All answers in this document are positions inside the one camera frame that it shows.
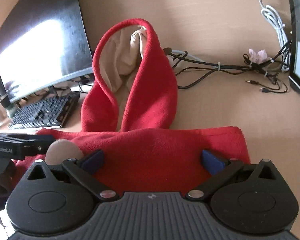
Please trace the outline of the person's hand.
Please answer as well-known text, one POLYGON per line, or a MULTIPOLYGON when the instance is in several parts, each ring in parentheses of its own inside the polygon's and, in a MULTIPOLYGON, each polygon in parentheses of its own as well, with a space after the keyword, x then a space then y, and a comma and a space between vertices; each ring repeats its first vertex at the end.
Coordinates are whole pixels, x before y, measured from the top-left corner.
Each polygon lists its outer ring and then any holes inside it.
POLYGON ((64 160, 83 158, 83 152, 73 142, 65 139, 56 140, 47 149, 45 162, 47 165, 58 165, 64 160))

